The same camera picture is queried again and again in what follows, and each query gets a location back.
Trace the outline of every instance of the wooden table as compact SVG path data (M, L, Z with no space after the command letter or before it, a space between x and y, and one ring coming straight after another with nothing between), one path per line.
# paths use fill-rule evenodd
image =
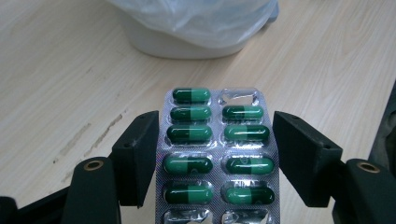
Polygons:
M134 49L103 0L0 5L0 194L18 206L69 185L76 164L107 156L138 115L174 87L256 87L275 110L309 122L367 159L396 77L396 2L280 1L278 20L239 53L155 58ZM280 176L282 223L332 223ZM123 223L154 223L154 181Z

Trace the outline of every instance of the blister pack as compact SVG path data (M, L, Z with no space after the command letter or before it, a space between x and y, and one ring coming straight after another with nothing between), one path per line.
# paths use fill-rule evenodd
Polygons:
M279 160L256 89L176 88L157 144L157 224L276 224Z

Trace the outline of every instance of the white plastic bag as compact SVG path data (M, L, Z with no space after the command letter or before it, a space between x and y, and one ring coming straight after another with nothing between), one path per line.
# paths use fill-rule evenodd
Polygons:
M268 21L277 0L107 0L149 29L221 49L247 41Z

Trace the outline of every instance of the medicine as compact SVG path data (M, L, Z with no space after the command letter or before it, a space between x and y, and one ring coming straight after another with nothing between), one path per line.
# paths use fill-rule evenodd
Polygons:
M264 125L228 125L224 129L227 141L266 141L270 130Z
M267 187L259 189L230 188L227 189L226 197L228 203L232 204L269 204L274 201L275 194Z
M222 109L225 119L261 119L264 111L261 106L226 105Z
M172 143L202 144L210 141L212 130L207 125L172 125L166 134Z
M210 99L207 88L176 88L172 95L176 103L184 105L206 104Z
M233 175L267 175L274 170L274 162L268 158L230 158L226 168Z
M206 105L181 106L172 108L170 115L174 121L200 121L208 120L212 111Z
M170 175L195 175L209 173L213 164L209 158L167 157L163 168Z
M164 198L168 203L210 203L212 191L206 186L176 186L165 191Z

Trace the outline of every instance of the metal ring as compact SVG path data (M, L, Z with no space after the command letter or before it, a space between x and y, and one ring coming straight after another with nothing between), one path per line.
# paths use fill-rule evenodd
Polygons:
M105 164L103 161L90 161L85 163L84 170L86 171L94 171L101 168Z
M369 162L365 162L365 161L360 161L358 162L358 167L361 168L363 171L372 173L372 174L378 174L381 170L378 169L378 167L372 165Z

